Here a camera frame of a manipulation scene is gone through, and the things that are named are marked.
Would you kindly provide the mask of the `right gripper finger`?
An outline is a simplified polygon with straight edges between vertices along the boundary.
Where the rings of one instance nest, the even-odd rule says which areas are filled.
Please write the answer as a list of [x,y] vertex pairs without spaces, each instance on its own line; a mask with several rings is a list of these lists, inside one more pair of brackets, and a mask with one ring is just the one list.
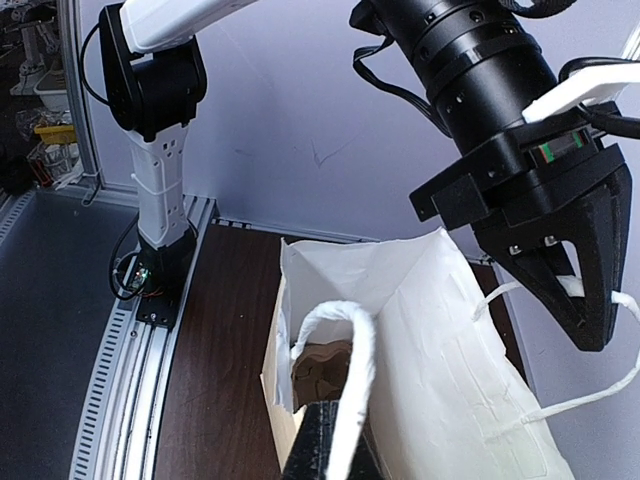
[[[282,473],[283,479],[325,479],[339,401],[321,401],[307,406]],[[374,454],[360,434],[348,479],[382,479]]]

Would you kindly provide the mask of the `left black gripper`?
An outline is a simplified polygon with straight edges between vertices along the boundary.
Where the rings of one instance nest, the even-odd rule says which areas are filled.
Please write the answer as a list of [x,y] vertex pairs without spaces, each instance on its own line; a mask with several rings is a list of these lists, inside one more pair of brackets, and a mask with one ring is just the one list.
[[[632,183],[616,144],[585,130],[555,138],[507,132],[475,148],[414,190],[420,221],[470,226],[478,246],[530,291],[581,351],[613,336],[627,251]],[[560,276],[574,268],[584,296],[571,298]]]

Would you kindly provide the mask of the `cardboard cup carrier tray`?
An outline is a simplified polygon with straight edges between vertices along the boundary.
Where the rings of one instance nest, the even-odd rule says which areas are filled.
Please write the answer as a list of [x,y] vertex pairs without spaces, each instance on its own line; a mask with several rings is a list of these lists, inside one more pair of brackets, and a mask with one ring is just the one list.
[[351,352],[351,344],[344,340],[305,346],[291,375],[295,411],[311,403],[340,399]]

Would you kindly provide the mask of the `brown paper bag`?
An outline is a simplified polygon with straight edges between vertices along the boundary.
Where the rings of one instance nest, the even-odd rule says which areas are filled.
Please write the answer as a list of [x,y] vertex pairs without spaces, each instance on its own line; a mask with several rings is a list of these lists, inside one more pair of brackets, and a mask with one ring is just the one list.
[[283,243],[262,384],[284,470],[307,406],[292,370],[306,345],[344,340],[350,365],[325,479],[348,479],[360,434],[382,479],[569,479],[550,417],[617,394],[541,406],[508,360],[484,293],[448,232],[376,243]]

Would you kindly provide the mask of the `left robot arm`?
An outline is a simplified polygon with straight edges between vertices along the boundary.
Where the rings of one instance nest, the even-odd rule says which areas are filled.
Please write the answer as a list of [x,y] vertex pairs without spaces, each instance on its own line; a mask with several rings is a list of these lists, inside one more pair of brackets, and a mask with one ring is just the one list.
[[[196,247],[183,207],[182,156],[204,98],[197,33],[239,10],[238,1],[125,1],[105,6],[99,37],[106,104],[127,132],[140,252],[122,300],[156,295],[144,313],[175,315]],[[612,95],[635,79],[632,59],[582,57],[550,70],[524,18],[565,11],[565,1],[361,1],[351,27],[397,45],[423,96],[376,77],[354,52],[358,75],[415,107],[460,151],[411,193],[421,220],[470,226],[481,249],[528,289],[574,345],[611,340],[629,238],[632,177],[604,135],[637,138],[639,122]]]

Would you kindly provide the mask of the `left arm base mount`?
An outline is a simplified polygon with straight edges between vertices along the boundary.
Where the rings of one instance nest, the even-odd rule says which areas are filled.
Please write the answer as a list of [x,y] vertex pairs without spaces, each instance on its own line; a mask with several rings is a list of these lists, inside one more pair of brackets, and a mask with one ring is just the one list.
[[140,249],[118,258],[124,238],[125,233],[116,242],[109,259],[112,293],[121,301],[140,299],[135,313],[137,321],[173,329],[197,246],[197,234],[189,230],[175,243],[158,250],[139,237]]

